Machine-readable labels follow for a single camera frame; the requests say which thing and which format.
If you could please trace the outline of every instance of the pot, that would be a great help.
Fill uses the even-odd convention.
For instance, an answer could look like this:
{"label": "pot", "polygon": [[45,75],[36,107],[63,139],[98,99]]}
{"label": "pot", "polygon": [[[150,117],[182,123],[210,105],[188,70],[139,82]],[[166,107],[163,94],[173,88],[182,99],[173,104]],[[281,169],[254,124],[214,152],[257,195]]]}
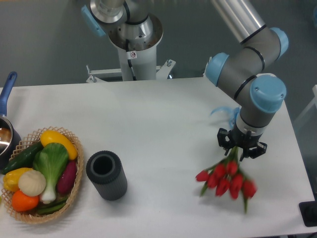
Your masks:
{"label": "pot", "polygon": [[11,72],[0,94],[0,170],[7,165],[12,152],[21,140],[20,135],[6,118],[7,102],[16,78],[17,73]]}

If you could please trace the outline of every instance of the woven basket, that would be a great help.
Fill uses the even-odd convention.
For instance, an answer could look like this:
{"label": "woven basket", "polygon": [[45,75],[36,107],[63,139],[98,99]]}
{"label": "woven basket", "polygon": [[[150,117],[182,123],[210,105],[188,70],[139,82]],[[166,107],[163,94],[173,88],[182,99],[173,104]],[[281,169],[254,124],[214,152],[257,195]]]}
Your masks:
{"label": "woven basket", "polygon": [[[84,169],[84,156],[83,156],[83,148],[78,140],[78,137],[76,137],[71,131],[68,131],[67,129],[64,129],[63,127],[49,127],[49,128],[43,128],[39,129],[37,131],[34,131],[32,134],[28,134],[27,137],[24,137],[23,140],[20,141],[20,143],[16,146],[16,149],[13,151],[13,154],[11,155],[11,158],[14,158],[17,154],[19,154],[21,151],[23,151],[28,146],[32,145],[33,143],[40,140],[40,136],[42,133],[46,130],[55,130],[60,132],[61,134],[65,135],[76,147],[78,152],[77,157],[77,174],[76,174],[76,180],[75,184],[73,186],[72,191],[69,194],[69,198],[66,201],[65,206],[63,206],[59,211],[54,212],[53,214],[49,215],[43,215],[40,216],[36,213],[35,210],[31,210],[28,212],[16,212],[12,205],[11,205],[11,199],[13,196],[13,192],[7,191],[4,188],[2,189],[2,200],[4,203],[4,206],[7,208],[7,212],[10,214],[10,216],[14,217],[17,221],[22,221],[28,224],[39,224],[51,221],[53,219],[58,218],[60,215],[62,215],[73,203],[80,186],[80,181],[83,175],[83,169]],[[57,195],[57,199],[61,199],[62,197],[60,195]]]}

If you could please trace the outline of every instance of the tulip bud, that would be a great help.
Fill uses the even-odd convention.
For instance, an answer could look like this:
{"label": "tulip bud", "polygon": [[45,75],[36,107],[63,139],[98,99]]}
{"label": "tulip bud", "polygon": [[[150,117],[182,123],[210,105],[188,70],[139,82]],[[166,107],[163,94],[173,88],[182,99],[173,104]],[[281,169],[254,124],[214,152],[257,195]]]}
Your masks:
{"label": "tulip bud", "polygon": [[226,175],[226,167],[224,166],[224,164],[218,164],[215,167],[213,173],[218,179],[223,178]]}
{"label": "tulip bud", "polygon": [[245,180],[242,185],[242,191],[245,198],[252,198],[257,192],[256,184],[253,181]]}
{"label": "tulip bud", "polygon": [[237,174],[235,177],[232,178],[230,184],[230,195],[233,199],[237,199],[239,196],[239,191],[243,184],[243,176],[242,174]]}
{"label": "tulip bud", "polygon": [[214,173],[210,175],[208,179],[208,187],[215,188],[217,187],[218,183],[219,183],[219,179],[216,177],[216,175]]}
{"label": "tulip bud", "polygon": [[238,171],[238,164],[235,161],[230,161],[226,166],[227,173],[234,176]]}
{"label": "tulip bud", "polygon": [[222,196],[230,187],[230,182],[226,178],[222,178],[216,189],[216,196]]}
{"label": "tulip bud", "polygon": [[203,170],[199,174],[196,175],[196,181],[204,182],[209,179],[209,174],[207,171]]}

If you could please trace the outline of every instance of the table surface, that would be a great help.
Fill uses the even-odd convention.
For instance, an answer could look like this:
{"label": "table surface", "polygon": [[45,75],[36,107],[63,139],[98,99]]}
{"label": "table surface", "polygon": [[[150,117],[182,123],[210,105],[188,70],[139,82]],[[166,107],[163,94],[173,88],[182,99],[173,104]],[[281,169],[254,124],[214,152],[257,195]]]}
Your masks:
{"label": "table surface", "polygon": [[261,141],[266,154],[241,167],[258,192],[243,212],[242,198],[208,190],[195,175],[223,158],[216,134],[236,107],[206,78],[14,87],[8,116],[21,137],[49,126],[73,131],[85,163],[101,150],[116,153],[128,179],[117,201],[103,200],[84,174],[73,206],[42,225],[15,221],[0,208],[3,237],[261,237],[317,231],[302,221],[299,202],[314,199],[285,104]]}

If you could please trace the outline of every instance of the black cylinder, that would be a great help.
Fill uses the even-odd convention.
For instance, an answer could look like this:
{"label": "black cylinder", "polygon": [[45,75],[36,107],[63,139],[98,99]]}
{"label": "black cylinder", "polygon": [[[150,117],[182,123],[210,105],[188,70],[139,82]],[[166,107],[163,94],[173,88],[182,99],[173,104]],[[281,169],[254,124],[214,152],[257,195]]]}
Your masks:
{"label": "black cylinder", "polygon": [[109,201],[121,198],[128,183],[119,157],[111,151],[100,151],[90,157],[86,173],[100,196]]}

